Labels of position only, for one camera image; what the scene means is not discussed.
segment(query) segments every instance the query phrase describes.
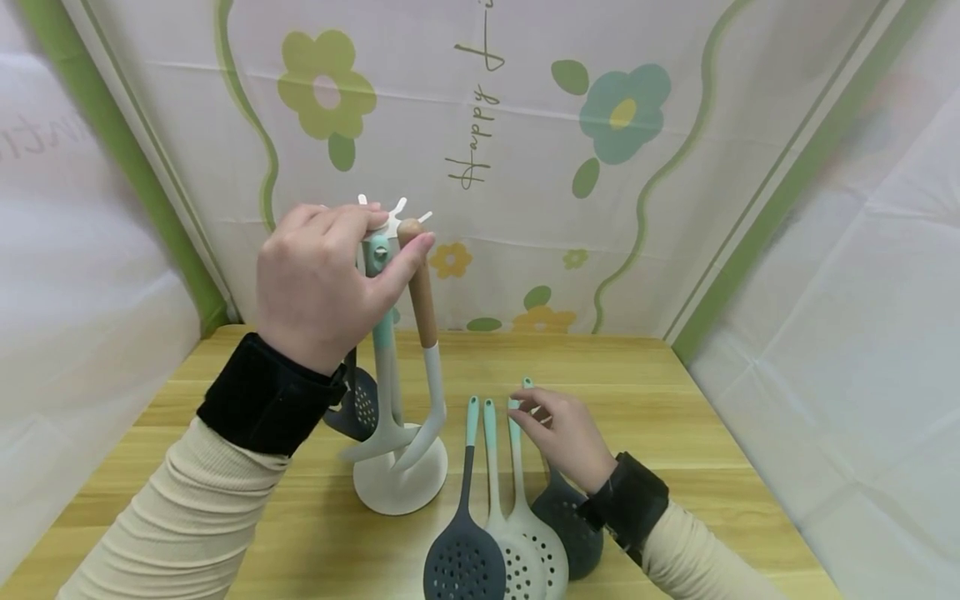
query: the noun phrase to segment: wooden handle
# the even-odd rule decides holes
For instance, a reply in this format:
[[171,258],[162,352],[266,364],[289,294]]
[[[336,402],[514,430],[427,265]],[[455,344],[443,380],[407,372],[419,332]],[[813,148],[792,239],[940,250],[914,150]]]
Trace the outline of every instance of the wooden handle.
[[[417,219],[405,219],[396,227],[396,237],[403,248],[415,237],[424,233],[423,224]],[[410,299],[414,303],[420,346],[432,348],[437,345],[437,317],[433,312],[433,292],[430,290],[430,267],[423,261],[410,279]]]

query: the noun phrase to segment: wooden table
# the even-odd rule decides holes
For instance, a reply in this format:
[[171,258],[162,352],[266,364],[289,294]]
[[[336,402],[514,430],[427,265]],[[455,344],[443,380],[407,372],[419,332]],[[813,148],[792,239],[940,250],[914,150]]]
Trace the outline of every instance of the wooden table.
[[[240,325],[223,327],[184,361],[0,589],[0,598],[54,596],[181,435],[246,331]],[[399,332],[397,347],[405,416],[422,422],[427,391],[416,337]],[[321,425],[277,488],[229,598],[422,598],[423,559],[452,517],[460,491],[466,401],[472,395],[502,400],[523,376],[586,401],[612,450],[629,450],[657,472],[674,499],[789,597],[840,597],[663,342],[450,332],[442,335],[441,348],[449,407],[443,439],[450,469],[440,495],[409,516],[370,512],[356,498],[350,467],[336,458],[352,442]],[[361,348],[360,364],[373,371],[369,344]],[[513,484],[505,427],[500,440],[502,501],[509,507]],[[488,512],[485,456],[478,444],[471,511],[481,525]],[[529,441],[524,471],[529,497],[536,497],[545,477]],[[608,540],[600,566],[586,580],[571,584],[567,597],[664,596]]]

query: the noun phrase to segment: black wrist strap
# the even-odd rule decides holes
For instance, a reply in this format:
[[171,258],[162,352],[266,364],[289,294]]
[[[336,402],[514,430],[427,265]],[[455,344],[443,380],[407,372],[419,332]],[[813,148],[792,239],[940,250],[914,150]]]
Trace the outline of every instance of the black wrist strap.
[[347,392],[346,367],[332,377],[298,365],[248,333],[206,392],[197,416],[231,444],[292,456],[326,409]]
[[650,469],[626,452],[599,492],[577,509],[595,531],[604,527],[624,550],[636,552],[669,504],[670,490]]

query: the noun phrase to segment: sleeve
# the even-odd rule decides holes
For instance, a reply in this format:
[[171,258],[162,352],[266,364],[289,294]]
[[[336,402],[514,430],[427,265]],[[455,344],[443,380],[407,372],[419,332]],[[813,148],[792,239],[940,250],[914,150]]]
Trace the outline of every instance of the sleeve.
[[223,598],[289,463],[193,419],[58,600]]
[[639,563],[650,581],[674,600],[785,598],[703,521],[673,501],[647,538]]

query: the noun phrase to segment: hand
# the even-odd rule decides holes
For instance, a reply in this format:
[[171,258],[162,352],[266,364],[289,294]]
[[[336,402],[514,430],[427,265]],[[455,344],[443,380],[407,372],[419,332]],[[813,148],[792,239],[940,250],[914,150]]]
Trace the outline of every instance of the hand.
[[301,204],[283,217],[256,263],[257,333],[264,342],[312,371],[337,370],[394,306],[433,246],[433,234],[423,233],[379,276],[363,276],[357,246],[387,217],[380,204]]
[[588,494],[597,493],[616,468],[587,406],[573,396],[542,388],[518,390],[510,411],[546,460]]

